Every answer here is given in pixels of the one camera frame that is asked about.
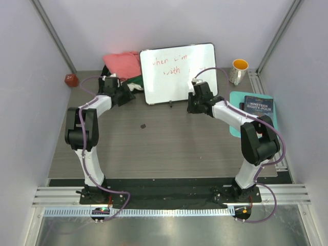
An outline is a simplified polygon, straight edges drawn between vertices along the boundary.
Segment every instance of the red cube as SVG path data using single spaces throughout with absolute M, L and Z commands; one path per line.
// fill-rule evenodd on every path
M 65 83 L 69 87 L 76 87 L 76 86 L 78 86 L 78 78 L 76 77 L 76 75 L 74 73 L 67 74 L 65 77 Z

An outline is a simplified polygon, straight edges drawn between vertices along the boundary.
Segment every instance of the red cloth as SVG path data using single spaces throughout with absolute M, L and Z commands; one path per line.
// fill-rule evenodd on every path
M 121 80 L 141 75 L 140 57 L 136 51 L 104 55 L 102 58 L 108 70 L 116 73 Z

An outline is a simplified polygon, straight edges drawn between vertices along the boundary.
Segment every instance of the teal tray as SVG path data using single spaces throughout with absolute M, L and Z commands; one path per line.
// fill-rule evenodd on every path
M 233 91 L 230 93 L 230 103 L 239 108 L 239 104 L 244 102 L 245 96 L 257 96 L 260 98 L 271 99 L 271 96 L 262 95 L 262 94 L 255 94 L 255 93 L 248 93 L 248 92 L 241 92 L 241 91 Z M 276 107 L 275 103 L 273 102 L 273 126 L 275 129 L 278 130 L 277 126 L 277 116 L 276 116 Z M 230 134 L 234 137 L 240 137 L 240 131 L 230 126 Z

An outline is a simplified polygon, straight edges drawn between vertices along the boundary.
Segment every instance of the wall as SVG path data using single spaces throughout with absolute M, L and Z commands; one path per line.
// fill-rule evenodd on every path
M 77 70 L 102 56 L 211 42 L 219 67 L 257 68 L 292 0 L 40 0 Z
M 36 187 L 48 176 L 70 89 L 69 70 L 33 6 L 0 8 L 0 238 L 22 245 Z
M 328 2 L 304 1 L 267 63 L 262 79 L 274 96 L 290 167 L 306 184 L 328 233 Z

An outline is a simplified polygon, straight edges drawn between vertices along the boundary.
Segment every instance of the white mug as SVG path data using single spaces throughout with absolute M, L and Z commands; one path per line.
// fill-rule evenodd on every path
M 236 59 L 232 65 L 233 68 L 229 73 L 229 81 L 237 86 L 247 73 L 248 63 L 243 59 Z

